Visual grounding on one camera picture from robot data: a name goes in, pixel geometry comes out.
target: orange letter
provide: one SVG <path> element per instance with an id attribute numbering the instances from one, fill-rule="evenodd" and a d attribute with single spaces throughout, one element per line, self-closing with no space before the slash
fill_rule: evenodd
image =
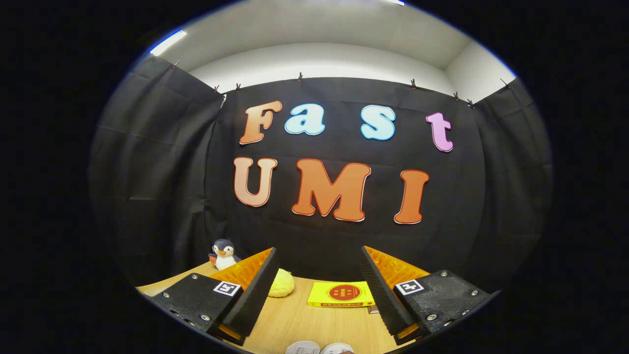
<path id="1" fill-rule="evenodd" d="M 249 176 L 249 167 L 253 165 L 253 160 L 249 157 L 236 157 L 234 159 L 236 166 L 236 175 L 234 177 L 234 191 L 236 197 L 243 204 L 252 207 L 261 207 L 267 200 L 271 192 L 271 173 L 277 167 L 277 161 L 274 159 L 259 159 L 260 166 L 260 190 L 258 194 L 251 194 L 247 189 L 247 178 Z"/>
<path id="2" fill-rule="evenodd" d="M 273 112 L 263 111 L 272 110 L 273 112 L 279 112 L 282 110 L 282 103 L 280 101 L 273 101 L 265 103 L 263 105 L 250 107 L 245 111 L 247 114 L 247 124 L 245 126 L 245 135 L 240 138 L 240 144 L 251 144 L 258 142 L 264 138 L 264 134 L 260 133 L 260 124 L 262 128 L 268 129 L 273 122 Z"/>
<path id="3" fill-rule="evenodd" d="M 345 165 L 334 184 L 330 182 L 323 162 L 319 160 L 299 160 L 297 168 L 301 170 L 301 186 L 299 199 L 297 204 L 292 206 L 292 212 L 299 215 L 314 215 L 315 208 L 311 205 L 311 197 L 314 195 L 322 216 L 327 216 L 341 198 L 338 209 L 333 213 L 335 218 L 346 221 L 365 220 L 365 213 L 362 212 L 362 192 L 365 180 L 371 174 L 369 166 L 359 163 Z"/>
<path id="4" fill-rule="evenodd" d="M 428 182 L 428 174 L 408 169 L 399 174 L 404 180 L 404 198 L 399 213 L 395 215 L 398 224 L 417 224 L 421 221 L 420 205 L 424 184 Z"/>

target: penguin plush toy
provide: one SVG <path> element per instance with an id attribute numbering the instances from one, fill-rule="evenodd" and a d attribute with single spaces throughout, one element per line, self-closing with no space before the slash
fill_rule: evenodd
<path id="1" fill-rule="evenodd" d="M 240 258 L 234 256 L 234 245 L 229 240 L 216 240 L 212 250 L 216 253 L 210 253 L 208 257 L 218 270 L 223 270 L 241 261 Z"/>

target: red circle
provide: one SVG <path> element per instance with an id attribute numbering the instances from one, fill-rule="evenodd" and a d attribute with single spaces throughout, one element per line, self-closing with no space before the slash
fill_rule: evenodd
<path id="1" fill-rule="evenodd" d="M 351 301 L 360 296 L 360 288 L 355 285 L 341 284 L 332 287 L 328 296 L 336 301 Z"/>

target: yellow sponge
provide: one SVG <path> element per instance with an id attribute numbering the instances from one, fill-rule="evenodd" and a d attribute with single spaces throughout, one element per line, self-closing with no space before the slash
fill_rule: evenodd
<path id="1" fill-rule="evenodd" d="M 282 268 L 277 270 L 276 278 L 269 290 L 269 296 L 271 297 L 285 297 L 290 294 L 295 288 L 295 279 L 292 275 Z"/>

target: pink letter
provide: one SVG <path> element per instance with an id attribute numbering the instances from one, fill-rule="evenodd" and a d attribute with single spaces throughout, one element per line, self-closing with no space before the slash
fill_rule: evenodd
<path id="1" fill-rule="evenodd" d="M 427 116 L 426 122 L 432 125 L 433 142 L 437 149 L 443 152 L 450 152 L 454 144 L 445 137 L 445 130 L 450 130 L 450 122 L 443 120 L 443 115 L 439 112 Z"/>

